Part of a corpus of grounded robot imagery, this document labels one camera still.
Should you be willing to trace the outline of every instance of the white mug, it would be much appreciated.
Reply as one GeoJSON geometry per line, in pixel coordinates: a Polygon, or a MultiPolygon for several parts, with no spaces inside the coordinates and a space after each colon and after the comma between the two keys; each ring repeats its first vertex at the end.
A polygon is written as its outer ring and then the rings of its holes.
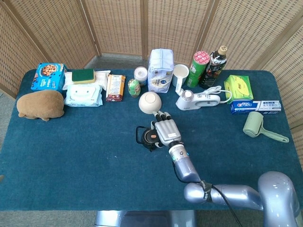
{"type": "Polygon", "coordinates": [[[177,93],[181,91],[181,87],[185,83],[188,74],[189,69],[186,65],[179,64],[174,67],[172,85],[176,87],[177,93]]]}

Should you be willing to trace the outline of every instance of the wicker screen panel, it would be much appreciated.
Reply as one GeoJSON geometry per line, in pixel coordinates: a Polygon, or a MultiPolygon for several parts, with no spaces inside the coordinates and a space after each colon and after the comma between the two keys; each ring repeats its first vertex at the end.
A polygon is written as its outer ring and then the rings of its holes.
{"type": "Polygon", "coordinates": [[[16,97],[24,74],[45,61],[0,6],[0,87],[16,97]]]}
{"type": "Polygon", "coordinates": [[[303,119],[303,26],[262,68],[279,86],[289,124],[303,119]]]}
{"type": "Polygon", "coordinates": [[[303,170],[303,130],[292,133],[292,136],[303,170]]]}
{"type": "Polygon", "coordinates": [[[54,62],[76,69],[95,56],[75,0],[11,0],[10,3],[54,62]]]}
{"type": "Polygon", "coordinates": [[[102,52],[142,54],[140,0],[84,0],[102,52]]]}
{"type": "Polygon", "coordinates": [[[148,53],[172,49],[176,62],[188,64],[209,0],[148,0],[148,53]]]}
{"type": "Polygon", "coordinates": [[[302,7],[302,0],[222,0],[202,49],[224,44],[226,69],[251,69],[302,7]]]}

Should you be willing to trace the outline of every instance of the stuffed animal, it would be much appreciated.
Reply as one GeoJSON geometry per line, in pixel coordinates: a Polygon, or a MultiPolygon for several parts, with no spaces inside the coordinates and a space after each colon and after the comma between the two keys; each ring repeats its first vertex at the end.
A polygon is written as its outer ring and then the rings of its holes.
{"type": "Polygon", "coordinates": [[[43,121],[61,117],[64,114],[63,107],[63,96],[60,92],[53,90],[29,93],[17,101],[19,117],[41,118],[43,121]]]}

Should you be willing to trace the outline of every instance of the white package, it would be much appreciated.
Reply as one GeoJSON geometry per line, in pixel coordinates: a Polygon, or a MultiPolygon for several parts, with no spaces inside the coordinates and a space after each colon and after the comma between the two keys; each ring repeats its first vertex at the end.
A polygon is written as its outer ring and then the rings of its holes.
{"type": "MultiPolygon", "coordinates": [[[[90,84],[100,85],[106,91],[107,78],[108,78],[109,73],[110,73],[110,70],[95,71],[96,81],[94,83],[90,83],[90,84]]],[[[64,73],[65,82],[64,82],[64,86],[63,86],[62,90],[67,90],[67,87],[69,85],[74,84],[72,79],[71,79],[71,74],[72,74],[72,72],[65,72],[64,73]]]]}
{"type": "Polygon", "coordinates": [[[151,51],[148,65],[148,90],[157,93],[167,93],[174,70],[174,54],[169,49],[154,49],[151,51]]]}
{"type": "Polygon", "coordinates": [[[97,107],[102,103],[102,88],[94,84],[71,84],[64,104],[72,107],[97,107]]]}

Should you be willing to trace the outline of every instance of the table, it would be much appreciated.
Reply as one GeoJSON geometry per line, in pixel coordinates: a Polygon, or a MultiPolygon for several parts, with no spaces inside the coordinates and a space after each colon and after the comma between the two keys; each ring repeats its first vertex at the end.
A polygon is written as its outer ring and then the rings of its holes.
{"type": "MultiPolygon", "coordinates": [[[[112,70],[133,77],[134,70],[112,70]]],[[[23,78],[17,99],[31,92],[35,70],[23,78]]],[[[250,77],[255,100],[281,100],[267,71],[224,70],[215,85],[230,75],[250,77]]],[[[201,88],[191,89],[201,92],[201,88]]],[[[154,119],[138,107],[125,86],[120,103],[101,107],[64,107],[61,118],[28,120],[13,109],[0,154],[0,210],[211,210],[226,207],[191,204],[184,184],[174,176],[167,148],[149,152],[135,141],[135,128],[154,119]]],[[[289,143],[242,132],[247,115],[231,115],[228,105],[181,111],[171,87],[159,94],[163,111],[175,120],[200,176],[213,184],[245,184],[257,190],[260,175],[288,175],[303,205],[303,174],[285,112],[264,116],[264,128],[283,134],[289,143]]]]}

